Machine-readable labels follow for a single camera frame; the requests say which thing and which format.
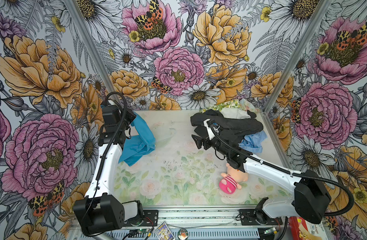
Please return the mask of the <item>teal blue cloth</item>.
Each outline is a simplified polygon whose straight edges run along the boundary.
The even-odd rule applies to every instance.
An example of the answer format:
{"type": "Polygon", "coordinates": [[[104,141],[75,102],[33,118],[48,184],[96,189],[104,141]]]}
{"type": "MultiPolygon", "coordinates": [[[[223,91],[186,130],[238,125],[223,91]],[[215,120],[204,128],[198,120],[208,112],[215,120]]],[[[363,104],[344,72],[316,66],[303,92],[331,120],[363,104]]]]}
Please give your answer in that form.
{"type": "Polygon", "coordinates": [[[155,137],[146,124],[145,120],[135,114],[136,118],[131,123],[138,133],[136,136],[132,136],[124,143],[122,154],[118,160],[118,163],[125,162],[128,166],[136,164],[141,157],[150,154],[155,150],[155,137]]]}

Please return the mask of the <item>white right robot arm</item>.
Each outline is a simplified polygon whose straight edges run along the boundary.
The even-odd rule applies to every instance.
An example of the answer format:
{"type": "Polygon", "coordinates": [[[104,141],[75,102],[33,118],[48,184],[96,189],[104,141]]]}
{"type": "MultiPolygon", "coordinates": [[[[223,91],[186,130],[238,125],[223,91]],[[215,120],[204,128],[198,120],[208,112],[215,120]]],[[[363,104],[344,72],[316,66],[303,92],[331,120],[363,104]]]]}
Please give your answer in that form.
{"type": "Polygon", "coordinates": [[[260,132],[262,123],[255,119],[195,114],[191,117],[191,125],[196,128],[192,138],[197,148],[212,148],[227,162],[228,171],[223,175],[226,184],[220,186],[226,193],[240,189],[250,175],[275,183],[290,193],[290,197],[282,201],[264,197],[254,213],[257,222],[263,224],[267,218],[278,217],[301,217],[313,224],[322,221],[331,197],[315,172],[286,169],[239,148],[238,138],[260,132]]]}

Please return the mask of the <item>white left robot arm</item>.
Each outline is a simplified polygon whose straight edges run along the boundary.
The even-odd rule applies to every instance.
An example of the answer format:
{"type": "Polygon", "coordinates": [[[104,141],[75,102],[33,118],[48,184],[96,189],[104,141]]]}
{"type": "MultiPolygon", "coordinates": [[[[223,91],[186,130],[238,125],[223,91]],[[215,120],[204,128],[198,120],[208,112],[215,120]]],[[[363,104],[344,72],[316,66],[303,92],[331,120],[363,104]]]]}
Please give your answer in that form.
{"type": "Polygon", "coordinates": [[[113,194],[116,167],[127,140],[125,131],[136,116],[126,103],[122,107],[105,104],[102,115],[104,124],[99,130],[93,179],[83,199],[75,202],[73,211],[86,237],[110,240],[107,232],[125,224],[142,223],[144,213],[140,201],[121,203],[113,194]]]}

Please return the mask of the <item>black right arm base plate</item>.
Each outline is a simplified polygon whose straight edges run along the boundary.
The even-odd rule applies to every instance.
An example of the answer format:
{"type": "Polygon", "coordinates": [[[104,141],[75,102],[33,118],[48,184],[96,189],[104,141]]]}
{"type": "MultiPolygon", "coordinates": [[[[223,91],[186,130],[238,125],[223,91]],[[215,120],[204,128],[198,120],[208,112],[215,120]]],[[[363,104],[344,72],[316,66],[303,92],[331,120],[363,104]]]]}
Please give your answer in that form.
{"type": "Polygon", "coordinates": [[[254,209],[239,209],[236,216],[236,221],[240,221],[243,226],[281,226],[283,221],[281,218],[269,218],[264,212],[256,211],[254,209]]]}

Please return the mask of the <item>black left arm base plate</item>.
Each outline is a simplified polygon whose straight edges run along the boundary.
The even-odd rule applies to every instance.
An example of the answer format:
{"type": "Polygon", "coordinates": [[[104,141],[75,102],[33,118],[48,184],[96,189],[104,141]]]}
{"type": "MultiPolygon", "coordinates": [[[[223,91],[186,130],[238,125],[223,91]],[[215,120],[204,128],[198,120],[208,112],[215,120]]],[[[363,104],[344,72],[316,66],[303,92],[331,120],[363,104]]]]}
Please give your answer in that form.
{"type": "Polygon", "coordinates": [[[140,220],[126,221],[124,227],[157,227],[158,222],[158,210],[144,210],[143,218],[140,220]]]}

